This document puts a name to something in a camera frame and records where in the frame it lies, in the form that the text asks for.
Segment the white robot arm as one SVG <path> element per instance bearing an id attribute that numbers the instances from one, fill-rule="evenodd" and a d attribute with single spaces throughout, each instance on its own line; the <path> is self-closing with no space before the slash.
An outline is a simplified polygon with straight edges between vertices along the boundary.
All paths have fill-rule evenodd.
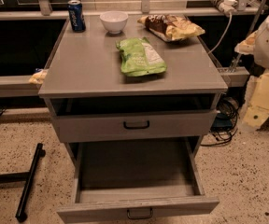
<path id="1" fill-rule="evenodd" d="M 259 77 L 248 82 L 243 108 L 242 125 L 257 130 L 269 119 L 269 15 L 257 31 L 236 45 L 234 51 L 252 55 L 254 63 L 264 69 Z"/>

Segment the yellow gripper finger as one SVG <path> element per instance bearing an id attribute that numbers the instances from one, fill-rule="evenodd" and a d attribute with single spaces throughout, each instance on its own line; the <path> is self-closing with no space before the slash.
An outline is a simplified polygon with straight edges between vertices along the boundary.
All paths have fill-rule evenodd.
<path id="1" fill-rule="evenodd" d="M 242 123 L 250 129 L 260 129 L 269 119 L 269 71 L 250 77 L 245 100 Z"/>

